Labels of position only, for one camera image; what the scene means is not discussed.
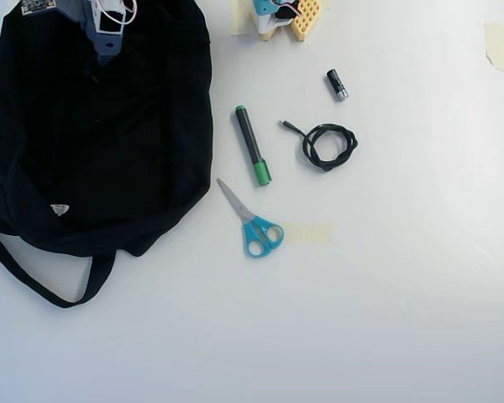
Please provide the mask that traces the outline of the blue grey gripper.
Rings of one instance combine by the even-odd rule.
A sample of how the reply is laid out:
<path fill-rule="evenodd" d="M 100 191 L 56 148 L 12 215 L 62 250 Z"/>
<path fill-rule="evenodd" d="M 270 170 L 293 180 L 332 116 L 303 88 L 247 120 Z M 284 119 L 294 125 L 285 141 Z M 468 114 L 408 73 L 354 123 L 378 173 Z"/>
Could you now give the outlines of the blue grey gripper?
<path fill-rule="evenodd" d="M 123 27 L 129 24 L 129 7 L 123 1 L 23 0 L 20 5 L 23 16 L 56 11 L 79 23 L 87 34 L 96 36 L 100 66 L 109 64 L 121 51 Z"/>

